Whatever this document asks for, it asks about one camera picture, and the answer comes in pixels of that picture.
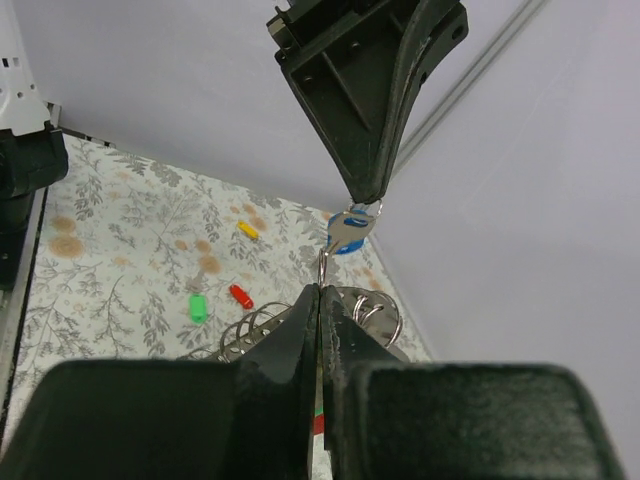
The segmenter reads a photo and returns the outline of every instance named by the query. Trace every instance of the red peg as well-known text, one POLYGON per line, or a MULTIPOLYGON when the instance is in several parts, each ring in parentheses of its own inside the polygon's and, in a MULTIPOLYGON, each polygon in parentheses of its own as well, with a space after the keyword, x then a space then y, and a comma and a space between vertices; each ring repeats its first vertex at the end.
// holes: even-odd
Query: red peg
POLYGON ((247 292, 245 292, 239 285, 233 284, 229 287, 229 292, 233 295, 240 305, 247 310, 253 308, 253 300, 247 292))
POLYGON ((321 413, 313 419, 313 434, 320 435, 324 433, 324 414, 321 413))

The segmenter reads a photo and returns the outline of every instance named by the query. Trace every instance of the white wall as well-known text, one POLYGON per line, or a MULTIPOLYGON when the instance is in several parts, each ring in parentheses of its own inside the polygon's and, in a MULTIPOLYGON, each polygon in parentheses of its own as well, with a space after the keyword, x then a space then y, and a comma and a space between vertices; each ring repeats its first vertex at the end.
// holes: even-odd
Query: white wall
MULTIPOLYGON (((419 123, 519 0, 468 0, 471 33, 422 88, 419 123)), ((273 60, 273 0, 14 1, 61 125, 307 205, 348 193, 273 60)))
POLYGON ((640 2, 553 0, 392 184, 376 239, 439 359, 549 361, 640 478, 640 2))

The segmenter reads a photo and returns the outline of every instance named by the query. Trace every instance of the key ring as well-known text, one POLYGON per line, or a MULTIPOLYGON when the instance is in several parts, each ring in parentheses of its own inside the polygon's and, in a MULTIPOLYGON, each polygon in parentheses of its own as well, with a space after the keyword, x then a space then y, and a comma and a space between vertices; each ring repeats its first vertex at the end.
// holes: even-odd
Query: key ring
MULTIPOLYGON (((378 200, 377 202, 378 202, 378 212, 376 213, 376 218, 378 218, 382 213, 382 199, 378 200)), ((357 210, 364 211, 365 213, 367 213, 367 211, 369 210, 369 207, 371 205, 374 205, 375 203, 376 202, 370 203, 369 205, 365 204, 364 206, 358 207, 357 210)), ((347 208, 347 211, 354 212, 354 208, 356 207, 357 205, 353 203, 353 201, 351 201, 351 203, 349 203, 349 208, 347 208)))
POLYGON ((324 288, 327 280, 327 264, 329 263, 329 254, 324 248, 320 249, 318 254, 318 285, 324 288))

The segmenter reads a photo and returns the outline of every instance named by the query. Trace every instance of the key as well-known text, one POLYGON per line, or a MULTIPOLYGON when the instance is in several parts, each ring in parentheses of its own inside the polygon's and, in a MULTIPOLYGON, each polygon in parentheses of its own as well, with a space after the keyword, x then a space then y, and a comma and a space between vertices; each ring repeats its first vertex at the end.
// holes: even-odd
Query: key
POLYGON ((202 291, 202 282, 204 280, 204 269, 201 268, 198 274, 187 282, 187 290, 191 293, 200 293, 202 291))
POLYGON ((338 249, 366 238, 375 223, 376 217, 366 213, 342 212, 329 226, 331 244, 325 253, 333 255, 338 249))

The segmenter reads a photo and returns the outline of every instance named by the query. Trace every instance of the patterned fabric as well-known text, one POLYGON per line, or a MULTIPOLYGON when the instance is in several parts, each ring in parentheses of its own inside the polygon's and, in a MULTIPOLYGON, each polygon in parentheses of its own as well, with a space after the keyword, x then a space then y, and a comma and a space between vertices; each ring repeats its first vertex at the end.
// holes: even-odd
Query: patterned fabric
MULTIPOLYGON (((49 189, 6 435, 54 364, 175 358, 216 342, 243 314, 230 284, 241 285, 256 306, 293 302, 316 280, 326 241, 329 213, 85 141, 66 143, 70 172, 49 189), (260 239, 242 233, 239 220, 260 239), (196 325, 187 284, 201 270, 210 318, 196 325)), ((398 299, 368 243, 332 261, 328 282, 398 299)), ((397 345, 426 359, 406 323, 397 345)))

